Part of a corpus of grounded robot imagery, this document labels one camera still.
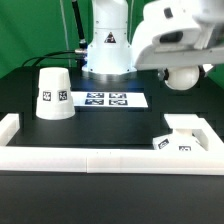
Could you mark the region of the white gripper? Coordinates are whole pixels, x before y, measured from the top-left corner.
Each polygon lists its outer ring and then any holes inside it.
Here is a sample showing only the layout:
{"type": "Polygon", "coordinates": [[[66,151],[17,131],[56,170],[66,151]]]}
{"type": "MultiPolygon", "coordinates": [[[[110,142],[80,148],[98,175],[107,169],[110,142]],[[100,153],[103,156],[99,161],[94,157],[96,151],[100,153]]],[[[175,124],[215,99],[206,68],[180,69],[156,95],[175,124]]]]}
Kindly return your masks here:
{"type": "Polygon", "coordinates": [[[153,36],[140,24],[133,37],[133,66],[137,70],[158,70],[160,81],[169,78],[165,68],[199,66],[199,77],[205,78],[216,64],[224,63],[224,47],[195,49],[182,40],[179,42],[160,42],[160,36],[153,36]]]}

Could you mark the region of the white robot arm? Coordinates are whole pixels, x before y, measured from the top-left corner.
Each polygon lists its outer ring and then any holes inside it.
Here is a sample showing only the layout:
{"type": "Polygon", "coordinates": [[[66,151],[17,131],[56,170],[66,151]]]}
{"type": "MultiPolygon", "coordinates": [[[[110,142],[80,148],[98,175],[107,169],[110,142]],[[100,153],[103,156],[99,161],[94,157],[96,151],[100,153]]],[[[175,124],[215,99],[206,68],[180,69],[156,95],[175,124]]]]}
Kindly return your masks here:
{"type": "Polygon", "coordinates": [[[197,80],[200,67],[224,63],[224,0],[153,0],[127,39],[126,0],[92,0],[93,39],[85,73],[116,76],[158,70],[197,80]]]}

